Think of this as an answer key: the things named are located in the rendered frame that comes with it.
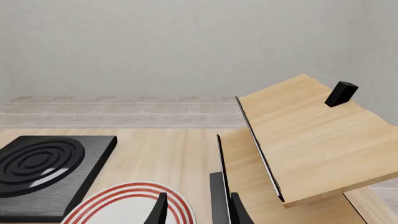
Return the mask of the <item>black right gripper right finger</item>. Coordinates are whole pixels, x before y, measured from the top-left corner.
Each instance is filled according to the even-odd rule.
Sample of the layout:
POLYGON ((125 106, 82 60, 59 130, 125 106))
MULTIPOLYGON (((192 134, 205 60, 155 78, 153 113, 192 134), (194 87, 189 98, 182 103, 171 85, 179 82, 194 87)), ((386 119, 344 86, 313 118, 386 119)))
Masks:
POLYGON ((248 212, 246 211, 238 193, 233 192, 231 194, 231 201, 232 201, 233 207, 234 207, 236 223, 237 224, 254 224, 253 220, 251 219, 248 212))

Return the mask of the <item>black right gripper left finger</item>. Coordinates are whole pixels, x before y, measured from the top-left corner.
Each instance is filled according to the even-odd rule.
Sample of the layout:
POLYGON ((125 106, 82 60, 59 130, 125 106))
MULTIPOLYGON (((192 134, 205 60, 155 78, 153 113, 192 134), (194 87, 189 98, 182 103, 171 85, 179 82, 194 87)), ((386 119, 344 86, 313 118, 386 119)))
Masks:
POLYGON ((167 194, 162 192, 147 217, 147 224, 165 224, 167 218, 168 200, 167 194))

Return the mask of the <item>pale wooden cabinet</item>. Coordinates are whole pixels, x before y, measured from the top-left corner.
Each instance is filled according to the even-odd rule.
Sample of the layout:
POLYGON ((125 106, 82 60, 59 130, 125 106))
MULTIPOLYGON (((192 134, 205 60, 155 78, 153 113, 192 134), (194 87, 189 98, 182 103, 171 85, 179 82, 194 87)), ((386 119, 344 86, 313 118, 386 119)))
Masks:
POLYGON ((398 224, 369 188, 398 178, 398 126, 303 74, 236 99, 246 127, 217 136, 213 223, 235 224, 236 192, 254 224, 398 224))

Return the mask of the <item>white plate with red rings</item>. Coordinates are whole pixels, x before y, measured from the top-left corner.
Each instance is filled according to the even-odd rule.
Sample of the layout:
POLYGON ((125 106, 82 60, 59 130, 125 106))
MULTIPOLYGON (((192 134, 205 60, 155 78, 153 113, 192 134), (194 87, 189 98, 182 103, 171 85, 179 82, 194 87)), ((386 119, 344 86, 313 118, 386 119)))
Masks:
POLYGON ((167 194, 165 224, 197 224, 188 201, 158 182, 125 182, 102 190, 77 205, 61 224, 143 224, 161 193, 167 194))

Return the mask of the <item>flat black stove plate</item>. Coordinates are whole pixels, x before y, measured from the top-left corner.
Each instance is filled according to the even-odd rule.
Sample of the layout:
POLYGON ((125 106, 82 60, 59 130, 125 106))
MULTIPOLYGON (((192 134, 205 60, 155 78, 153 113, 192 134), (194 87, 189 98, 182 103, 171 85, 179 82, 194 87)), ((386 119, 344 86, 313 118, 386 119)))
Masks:
POLYGON ((0 148, 0 223, 60 223, 117 143, 116 136, 19 136, 0 148))

